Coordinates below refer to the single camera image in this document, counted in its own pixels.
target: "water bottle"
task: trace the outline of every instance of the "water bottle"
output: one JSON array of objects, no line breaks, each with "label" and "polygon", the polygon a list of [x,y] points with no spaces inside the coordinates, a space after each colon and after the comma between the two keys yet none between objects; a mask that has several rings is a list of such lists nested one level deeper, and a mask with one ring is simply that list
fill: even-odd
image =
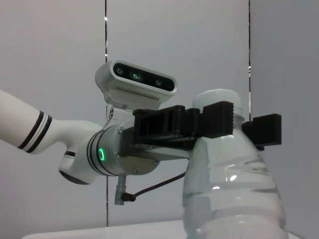
[{"label": "water bottle", "polygon": [[233,134],[199,138],[183,189],[187,239],[288,239],[280,196],[259,151],[241,130],[239,95],[212,90],[196,97],[194,108],[234,103]]}]

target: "green led light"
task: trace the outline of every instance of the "green led light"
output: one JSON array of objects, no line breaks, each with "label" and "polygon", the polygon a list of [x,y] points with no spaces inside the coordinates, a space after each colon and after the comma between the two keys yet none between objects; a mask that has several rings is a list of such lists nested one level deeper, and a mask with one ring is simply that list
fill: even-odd
[{"label": "green led light", "polygon": [[103,149],[99,149],[99,152],[100,152],[100,160],[101,161],[104,161],[105,160],[105,156],[104,156],[104,151],[103,151]]}]

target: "screw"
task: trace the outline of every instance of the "screw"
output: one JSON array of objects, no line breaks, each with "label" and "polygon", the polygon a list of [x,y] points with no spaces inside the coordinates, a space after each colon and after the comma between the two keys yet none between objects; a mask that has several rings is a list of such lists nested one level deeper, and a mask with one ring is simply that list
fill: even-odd
[{"label": "screw", "polygon": [[123,130],[124,130],[123,127],[118,127],[118,134],[123,134]]},{"label": "screw", "polygon": [[117,159],[120,159],[121,158],[121,155],[120,155],[120,153],[115,153],[115,157],[117,158]]},{"label": "screw", "polygon": [[138,168],[133,169],[133,174],[134,175],[139,175],[140,174],[139,169]]}]

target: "cable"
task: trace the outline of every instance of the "cable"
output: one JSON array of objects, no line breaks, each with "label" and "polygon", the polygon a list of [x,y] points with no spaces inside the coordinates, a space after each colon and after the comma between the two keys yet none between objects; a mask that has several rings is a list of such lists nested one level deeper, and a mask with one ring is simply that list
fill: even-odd
[{"label": "cable", "polygon": [[176,177],[173,177],[173,178],[171,178],[171,179],[168,179],[168,180],[166,180],[166,181],[164,181],[164,182],[158,183],[158,184],[156,184],[156,185],[154,185],[154,186],[151,186],[151,187],[149,187],[149,188],[145,188],[145,189],[143,189],[143,190],[137,192],[136,194],[123,193],[123,194],[121,195],[121,200],[122,200],[123,202],[134,202],[134,201],[136,200],[136,197],[138,197],[139,195],[142,195],[142,194],[144,194],[144,193],[147,193],[147,192],[149,192],[149,191],[152,191],[152,190],[154,190],[154,189],[156,189],[156,188],[160,188],[160,187],[162,187],[162,186],[164,186],[164,185],[166,185],[166,184],[172,183],[172,182],[174,182],[174,181],[176,181],[176,180],[178,180],[178,179],[181,179],[181,178],[184,177],[184,176],[185,176],[185,172],[182,173],[182,174],[180,174],[180,175],[178,175],[178,176],[176,176]]}]

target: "plastic bottle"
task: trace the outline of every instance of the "plastic bottle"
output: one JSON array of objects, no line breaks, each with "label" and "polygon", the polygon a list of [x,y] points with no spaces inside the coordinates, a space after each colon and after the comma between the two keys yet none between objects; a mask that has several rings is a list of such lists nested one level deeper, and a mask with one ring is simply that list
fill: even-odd
[{"label": "plastic bottle", "polygon": [[188,239],[288,239],[280,196],[259,151],[241,130],[239,95],[200,94],[193,107],[234,103],[233,135],[200,138],[186,171],[183,207]]}]

